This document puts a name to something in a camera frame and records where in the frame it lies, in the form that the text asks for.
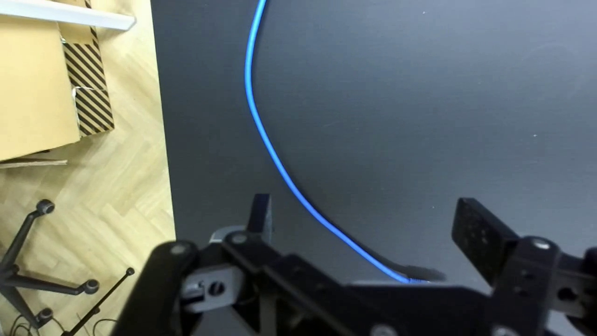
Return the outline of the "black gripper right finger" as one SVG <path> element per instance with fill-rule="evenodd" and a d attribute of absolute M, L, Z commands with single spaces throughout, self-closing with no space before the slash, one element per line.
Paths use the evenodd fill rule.
<path fill-rule="evenodd" d="M 557 336 L 560 312 L 585 336 L 597 336 L 597 248 L 566 254 L 540 235 L 519 237 L 476 198 L 460 198 L 452 239 L 493 288 L 480 330 L 486 336 Z"/>

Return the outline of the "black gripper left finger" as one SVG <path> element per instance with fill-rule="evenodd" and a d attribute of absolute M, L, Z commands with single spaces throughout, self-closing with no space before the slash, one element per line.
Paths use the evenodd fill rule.
<path fill-rule="evenodd" d="M 202 319 L 232 310 L 258 336 L 342 336 L 338 284 L 299 256 L 282 256 L 273 235 L 273 198 L 256 194 L 249 222 L 191 241 L 159 245 L 146 261 L 111 336 L 193 336 Z"/>

